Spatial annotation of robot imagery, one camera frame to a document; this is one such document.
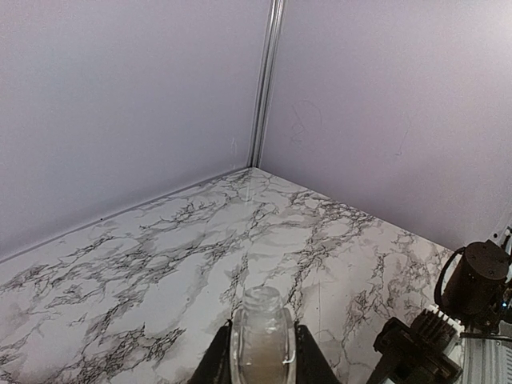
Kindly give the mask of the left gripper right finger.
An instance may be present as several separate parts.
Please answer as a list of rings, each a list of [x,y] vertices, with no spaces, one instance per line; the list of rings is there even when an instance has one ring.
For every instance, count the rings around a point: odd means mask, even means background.
[[[307,326],[294,324],[297,384],[339,384],[328,361]]]

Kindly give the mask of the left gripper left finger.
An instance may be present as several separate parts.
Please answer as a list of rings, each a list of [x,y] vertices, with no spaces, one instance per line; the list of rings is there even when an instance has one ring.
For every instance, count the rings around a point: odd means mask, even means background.
[[[221,326],[190,378],[190,384],[231,384],[231,324]]]

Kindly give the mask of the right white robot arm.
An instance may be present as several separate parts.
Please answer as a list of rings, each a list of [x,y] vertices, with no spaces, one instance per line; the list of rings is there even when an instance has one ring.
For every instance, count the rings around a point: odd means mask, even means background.
[[[511,381],[511,236],[452,253],[434,304],[410,325],[390,319],[376,337],[370,383]]]

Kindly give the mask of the clear nail polish bottle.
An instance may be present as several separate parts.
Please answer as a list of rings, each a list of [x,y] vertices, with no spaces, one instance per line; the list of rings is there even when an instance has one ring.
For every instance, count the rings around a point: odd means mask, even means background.
[[[297,347],[290,311],[279,291],[256,286],[244,291],[230,333],[232,383],[294,383]]]

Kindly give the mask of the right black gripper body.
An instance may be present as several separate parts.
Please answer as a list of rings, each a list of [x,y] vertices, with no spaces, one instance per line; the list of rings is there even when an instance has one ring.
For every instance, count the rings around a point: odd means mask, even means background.
[[[382,356],[368,378],[368,383],[455,383],[462,368],[422,342],[398,318],[386,322],[374,342]]]

